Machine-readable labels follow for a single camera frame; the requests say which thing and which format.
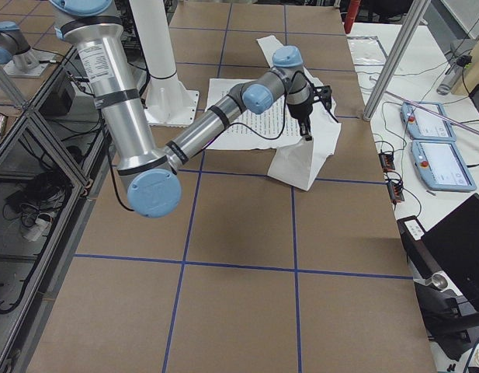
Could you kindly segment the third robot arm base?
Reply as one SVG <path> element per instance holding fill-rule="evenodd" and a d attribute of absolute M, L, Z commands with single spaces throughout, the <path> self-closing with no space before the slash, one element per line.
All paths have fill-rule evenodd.
<path fill-rule="evenodd" d="M 15 22 L 0 22 L 0 65 L 7 75 L 38 78 L 55 57 L 54 52 L 34 50 Z"/>

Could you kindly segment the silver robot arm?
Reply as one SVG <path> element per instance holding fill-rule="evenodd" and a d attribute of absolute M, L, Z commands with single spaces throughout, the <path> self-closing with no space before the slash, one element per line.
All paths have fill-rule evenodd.
<path fill-rule="evenodd" d="M 89 77 L 97 110 L 107 120 L 120 161 L 117 172 L 131 208 L 148 218 L 174 211 L 182 188 L 177 171 L 245 112 L 261 114 L 283 99 L 304 137 L 310 136 L 314 91 L 295 46 L 274 52 L 260 78 L 235 85 L 196 117 L 198 94 L 177 76 L 165 7 L 160 1 L 132 1 L 151 80 L 148 105 L 128 66 L 121 44 L 123 24 L 111 1 L 54 1 L 58 38 L 76 47 Z"/>

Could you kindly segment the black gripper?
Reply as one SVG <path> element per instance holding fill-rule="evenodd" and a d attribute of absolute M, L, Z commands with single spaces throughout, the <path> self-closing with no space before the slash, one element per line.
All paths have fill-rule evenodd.
<path fill-rule="evenodd" d="M 296 119 L 300 125 L 300 136 L 305 137 L 306 141 L 311 141 L 311 103 L 309 101 L 305 101 L 303 103 L 290 104 L 289 111 L 290 116 Z"/>

